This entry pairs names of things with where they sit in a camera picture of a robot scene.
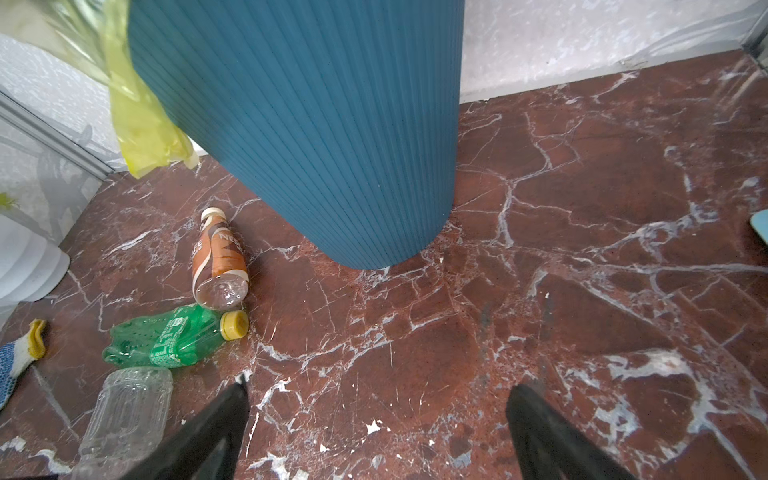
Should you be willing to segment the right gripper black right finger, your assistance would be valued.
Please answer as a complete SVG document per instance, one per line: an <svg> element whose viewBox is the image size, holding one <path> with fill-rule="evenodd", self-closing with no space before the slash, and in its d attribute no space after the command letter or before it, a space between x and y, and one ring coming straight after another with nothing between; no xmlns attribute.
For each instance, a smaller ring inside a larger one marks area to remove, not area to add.
<svg viewBox="0 0 768 480"><path fill-rule="evenodd" d="M505 415L525 479L634 477L527 385L511 389Z"/></svg>

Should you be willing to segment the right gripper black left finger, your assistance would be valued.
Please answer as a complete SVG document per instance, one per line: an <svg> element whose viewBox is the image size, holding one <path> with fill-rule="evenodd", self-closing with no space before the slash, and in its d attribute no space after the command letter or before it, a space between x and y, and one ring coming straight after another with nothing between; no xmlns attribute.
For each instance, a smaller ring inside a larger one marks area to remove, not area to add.
<svg viewBox="0 0 768 480"><path fill-rule="evenodd" d="M232 479L249 419L247 386L233 383L125 479Z"/></svg>

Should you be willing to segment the clear unlabelled plastic bottle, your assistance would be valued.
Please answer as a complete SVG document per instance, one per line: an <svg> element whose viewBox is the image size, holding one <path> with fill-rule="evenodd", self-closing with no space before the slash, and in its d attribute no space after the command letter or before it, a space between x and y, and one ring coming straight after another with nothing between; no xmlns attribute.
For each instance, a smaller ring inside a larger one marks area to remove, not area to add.
<svg viewBox="0 0 768 480"><path fill-rule="evenodd" d="M163 439L171 371L160 367L117 370L105 379L80 444L73 479L119 479Z"/></svg>

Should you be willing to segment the crushed green plastic bottle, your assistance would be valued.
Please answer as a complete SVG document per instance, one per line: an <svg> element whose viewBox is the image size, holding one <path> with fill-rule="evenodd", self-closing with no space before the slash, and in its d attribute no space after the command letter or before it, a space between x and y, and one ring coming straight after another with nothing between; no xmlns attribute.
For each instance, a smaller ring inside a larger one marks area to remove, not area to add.
<svg viewBox="0 0 768 480"><path fill-rule="evenodd" d="M248 331L249 318L243 310L219 312L190 304L112 327L102 358L120 369L192 366Z"/></svg>

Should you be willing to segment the brown Nescafe coffee bottle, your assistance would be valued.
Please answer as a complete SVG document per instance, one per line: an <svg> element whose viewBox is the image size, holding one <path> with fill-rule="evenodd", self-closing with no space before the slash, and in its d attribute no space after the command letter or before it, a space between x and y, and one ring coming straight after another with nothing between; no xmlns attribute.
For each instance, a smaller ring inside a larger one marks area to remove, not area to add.
<svg viewBox="0 0 768 480"><path fill-rule="evenodd" d="M193 297L202 307L224 311L240 305L248 293L246 261L223 210L208 207L200 220L192 257Z"/></svg>

